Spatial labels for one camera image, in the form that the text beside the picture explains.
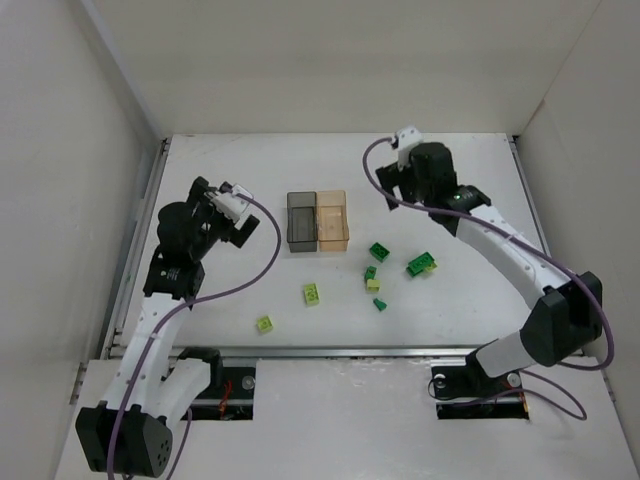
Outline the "dark green square lego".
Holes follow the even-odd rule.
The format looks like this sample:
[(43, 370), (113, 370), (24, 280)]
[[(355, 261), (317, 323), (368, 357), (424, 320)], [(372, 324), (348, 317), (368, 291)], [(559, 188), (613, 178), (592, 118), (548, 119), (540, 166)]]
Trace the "dark green square lego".
[(379, 242), (375, 242), (369, 248), (369, 252), (379, 262), (385, 262), (390, 255), (390, 251)]

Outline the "lime green small lego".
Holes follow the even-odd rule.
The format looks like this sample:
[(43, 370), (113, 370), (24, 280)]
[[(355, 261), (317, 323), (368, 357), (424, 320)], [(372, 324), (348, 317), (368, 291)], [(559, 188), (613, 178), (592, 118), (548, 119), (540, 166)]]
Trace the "lime green small lego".
[(269, 316), (263, 316), (257, 320), (256, 327), (260, 334), (266, 334), (273, 330), (274, 325)]

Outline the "lime green 2x3 lego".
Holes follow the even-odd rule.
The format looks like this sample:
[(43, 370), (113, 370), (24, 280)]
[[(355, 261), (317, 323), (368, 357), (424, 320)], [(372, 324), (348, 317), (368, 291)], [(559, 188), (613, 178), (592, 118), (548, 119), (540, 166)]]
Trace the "lime green 2x3 lego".
[(320, 302), (319, 290), (315, 283), (304, 285), (303, 295), (306, 306), (315, 306)]

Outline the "pale yellow-green small lego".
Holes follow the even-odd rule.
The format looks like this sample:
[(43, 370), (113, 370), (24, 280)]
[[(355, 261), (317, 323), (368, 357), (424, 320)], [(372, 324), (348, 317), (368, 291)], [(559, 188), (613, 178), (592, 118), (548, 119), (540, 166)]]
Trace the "pale yellow-green small lego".
[(381, 283), (378, 279), (370, 278), (366, 280), (366, 290), (370, 293), (375, 293), (380, 290)]

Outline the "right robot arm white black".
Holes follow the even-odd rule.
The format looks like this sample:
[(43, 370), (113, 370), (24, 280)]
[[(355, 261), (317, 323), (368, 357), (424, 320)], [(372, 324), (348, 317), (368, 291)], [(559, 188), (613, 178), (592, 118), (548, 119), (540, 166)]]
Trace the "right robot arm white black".
[(525, 369), (564, 364), (567, 357), (610, 329), (602, 283), (578, 275), (536, 249), (503, 218), (490, 198), (457, 179), (452, 153), (415, 130), (387, 139), (395, 162), (368, 171), (389, 209), (425, 211), (454, 238), (484, 257), (519, 292), (529, 308), (522, 327), (472, 351), (461, 366), (432, 370), (436, 399), (462, 405), (487, 402), (521, 389)]

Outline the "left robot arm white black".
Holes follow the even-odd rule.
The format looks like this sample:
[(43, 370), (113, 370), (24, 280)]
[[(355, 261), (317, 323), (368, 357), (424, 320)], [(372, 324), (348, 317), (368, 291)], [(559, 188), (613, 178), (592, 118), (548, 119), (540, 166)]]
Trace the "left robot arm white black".
[(174, 429), (210, 384), (219, 355), (195, 348), (175, 364), (170, 353), (205, 277), (217, 242), (240, 248), (259, 221), (239, 184), (196, 178), (184, 201), (158, 213), (158, 244), (143, 286), (136, 328), (105, 394), (83, 407), (75, 429), (88, 466), (109, 476), (158, 478), (172, 454)]

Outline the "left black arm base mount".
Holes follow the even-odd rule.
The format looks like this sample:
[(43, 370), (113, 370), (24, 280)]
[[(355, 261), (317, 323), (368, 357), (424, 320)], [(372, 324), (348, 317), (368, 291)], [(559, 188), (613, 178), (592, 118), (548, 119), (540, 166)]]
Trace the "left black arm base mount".
[(256, 368), (232, 366), (223, 369), (191, 404), (194, 421), (250, 421), (254, 416)]

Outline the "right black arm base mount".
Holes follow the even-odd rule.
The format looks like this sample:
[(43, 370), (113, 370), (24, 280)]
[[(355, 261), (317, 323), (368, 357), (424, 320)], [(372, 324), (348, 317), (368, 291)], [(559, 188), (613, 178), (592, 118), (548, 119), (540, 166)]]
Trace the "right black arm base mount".
[(528, 420), (522, 379), (512, 371), (487, 377), (467, 365), (436, 364), (428, 384), (439, 420)]

